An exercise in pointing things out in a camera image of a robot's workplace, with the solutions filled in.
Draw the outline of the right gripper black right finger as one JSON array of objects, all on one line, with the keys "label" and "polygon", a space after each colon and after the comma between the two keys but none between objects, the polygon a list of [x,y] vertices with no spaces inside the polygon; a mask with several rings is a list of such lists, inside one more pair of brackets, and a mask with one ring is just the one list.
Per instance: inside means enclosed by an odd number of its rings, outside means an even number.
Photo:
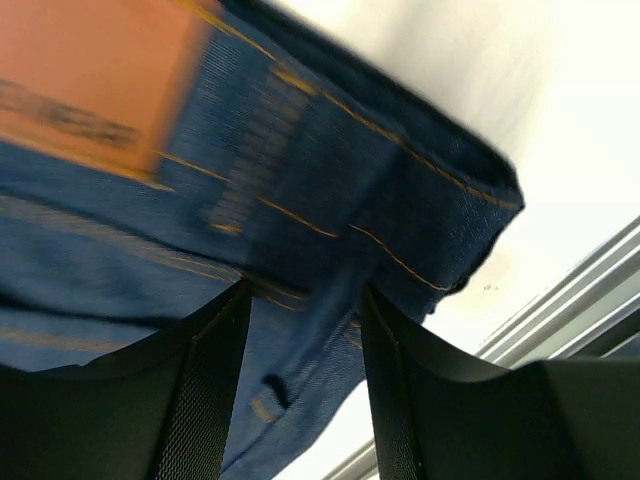
[{"label": "right gripper black right finger", "polygon": [[361,339],[383,479],[639,475],[635,360],[506,369],[426,330],[369,284]]}]

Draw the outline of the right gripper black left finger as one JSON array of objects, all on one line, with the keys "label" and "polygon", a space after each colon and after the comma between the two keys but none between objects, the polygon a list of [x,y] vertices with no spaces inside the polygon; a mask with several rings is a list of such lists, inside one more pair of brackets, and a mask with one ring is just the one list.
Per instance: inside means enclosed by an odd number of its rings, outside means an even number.
[{"label": "right gripper black left finger", "polygon": [[215,479],[251,311],[238,282],[83,366],[1,370],[5,479]]}]

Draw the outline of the dark blue denim trousers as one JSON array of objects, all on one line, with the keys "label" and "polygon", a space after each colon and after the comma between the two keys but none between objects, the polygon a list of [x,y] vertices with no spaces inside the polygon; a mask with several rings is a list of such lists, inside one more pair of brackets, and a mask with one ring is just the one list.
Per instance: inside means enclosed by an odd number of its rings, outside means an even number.
[{"label": "dark blue denim trousers", "polygon": [[1,361],[82,364],[256,285],[225,479],[364,379],[362,285],[421,321],[523,209],[492,148],[259,1],[1,5]]}]

